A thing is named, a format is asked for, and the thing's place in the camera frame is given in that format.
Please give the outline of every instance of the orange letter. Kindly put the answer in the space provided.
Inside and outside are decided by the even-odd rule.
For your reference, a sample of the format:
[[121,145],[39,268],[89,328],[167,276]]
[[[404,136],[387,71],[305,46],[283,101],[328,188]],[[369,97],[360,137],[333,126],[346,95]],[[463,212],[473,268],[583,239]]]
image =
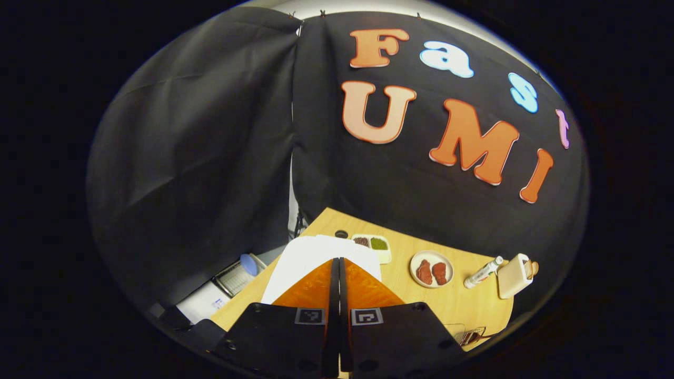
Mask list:
[[461,145],[461,169],[471,168],[482,156],[485,159],[475,167],[477,179],[491,185],[501,184],[501,171],[506,164],[510,148],[520,138],[520,132],[513,125],[499,121],[482,136],[477,113],[472,105],[459,100],[448,99],[445,108],[450,119],[442,136],[440,146],[429,153],[431,160],[445,166],[454,166],[456,145]]
[[539,190],[543,181],[553,165],[552,156],[549,152],[539,149],[539,162],[536,164],[534,175],[531,175],[529,183],[520,190],[520,198],[529,204],[534,204],[539,199]]
[[[408,40],[410,35],[403,29],[354,30],[350,36],[356,38],[356,57],[351,59],[351,67],[384,67],[389,59],[381,56],[381,50],[388,55],[398,53],[398,41]],[[388,36],[383,40],[379,36]]]
[[375,92],[375,86],[368,82],[347,81],[344,90],[344,111],[342,121],[351,135],[372,144],[393,142],[402,130],[407,104],[417,98],[414,90],[398,86],[386,86],[384,93],[390,98],[386,122],[382,127],[370,126],[365,121],[367,97]]

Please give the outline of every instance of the black fabric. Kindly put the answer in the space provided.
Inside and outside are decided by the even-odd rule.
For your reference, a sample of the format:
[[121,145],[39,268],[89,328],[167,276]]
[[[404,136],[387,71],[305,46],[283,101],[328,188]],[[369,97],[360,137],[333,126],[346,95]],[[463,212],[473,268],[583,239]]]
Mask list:
[[178,332],[187,343],[199,350],[214,351],[227,332],[209,319],[203,319],[187,331]]
[[104,114],[90,218],[141,308],[173,305],[240,254],[287,243],[299,25],[269,9],[224,12],[157,52]]
[[[409,35],[385,67],[354,69],[353,30],[401,28]],[[425,65],[424,42],[436,40],[463,49],[472,78]],[[510,94],[508,74],[515,72],[538,93],[539,109],[529,113]],[[342,124],[341,84],[362,80],[375,85],[366,120],[386,120],[384,87],[417,92],[398,138],[383,145],[350,135]],[[520,132],[503,168],[503,182],[477,179],[473,168],[446,167],[429,159],[445,131],[446,99],[477,110],[482,133],[499,120]],[[299,206],[313,220],[332,207],[372,223],[443,245],[506,259],[525,253],[540,263],[534,284],[516,296],[516,311],[530,309],[552,292],[571,266],[582,237],[588,206],[588,167],[579,125],[550,85],[505,51],[460,30],[415,17],[379,12],[330,14],[305,20],[297,47],[293,79],[293,187]],[[566,114],[570,148],[559,139],[555,109]],[[535,204],[519,191],[537,165],[537,150],[552,155],[554,167]]]
[[189,319],[180,312],[175,305],[164,311],[164,313],[159,316],[159,320],[172,329],[189,328],[189,325],[191,324]]

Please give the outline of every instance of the divided container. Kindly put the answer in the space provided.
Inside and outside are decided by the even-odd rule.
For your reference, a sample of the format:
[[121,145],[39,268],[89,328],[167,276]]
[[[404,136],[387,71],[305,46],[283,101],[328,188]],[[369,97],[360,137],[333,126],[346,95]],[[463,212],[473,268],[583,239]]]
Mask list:
[[391,244],[388,243],[388,240],[383,235],[374,235],[374,234],[354,234],[351,236],[351,239],[355,243],[367,241],[367,247],[377,252],[377,257],[379,258],[379,264],[387,264],[391,262]]

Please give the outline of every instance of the brown food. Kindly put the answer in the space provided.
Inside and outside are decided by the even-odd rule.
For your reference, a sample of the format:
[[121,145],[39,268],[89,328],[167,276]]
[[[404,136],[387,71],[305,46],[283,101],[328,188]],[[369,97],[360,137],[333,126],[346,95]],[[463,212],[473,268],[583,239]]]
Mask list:
[[421,265],[417,269],[417,278],[420,281],[432,285],[433,284],[433,275],[431,275],[431,264],[427,260],[422,260]]
[[438,285],[443,285],[447,283],[447,265],[440,262],[433,265],[433,276],[435,276],[435,281]]
[[359,244],[359,245],[370,247],[370,243],[367,241],[367,238],[365,238],[365,237],[358,237],[358,238],[355,238],[353,241],[355,243]]

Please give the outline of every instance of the white container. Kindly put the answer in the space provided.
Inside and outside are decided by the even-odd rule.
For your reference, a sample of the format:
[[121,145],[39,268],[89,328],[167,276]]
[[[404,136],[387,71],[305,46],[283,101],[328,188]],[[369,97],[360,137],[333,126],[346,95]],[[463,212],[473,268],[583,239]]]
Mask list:
[[392,255],[391,255],[391,243],[384,237],[383,235],[374,235],[374,234],[354,234],[351,236],[352,240],[355,240],[356,238],[367,238],[367,247],[372,249],[372,239],[373,238],[378,238],[384,242],[386,242],[386,247],[388,249],[386,250],[377,250],[377,249],[372,249],[377,253],[377,257],[379,258],[379,264],[387,264],[391,262]]
[[467,277],[466,280],[464,281],[464,286],[470,289],[482,283],[485,279],[489,278],[489,275],[498,270],[499,265],[501,263],[503,263],[503,258],[501,256],[496,257],[496,259],[492,260],[491,262],[488,262],[476,273]]
[[515,296],[516,293],[523,290],[531,284],[534,279],[527,279],[524,271],[524,262],[529,257],[524,254],[517,254],[508,264],[502,266],[497,272],[499,281],[499,297],[508,299]]
[[228,301],[229,296],[212,281],[208,281],[176,304],[176,307],[192,324],[196,324],[204,318],[210,318]]

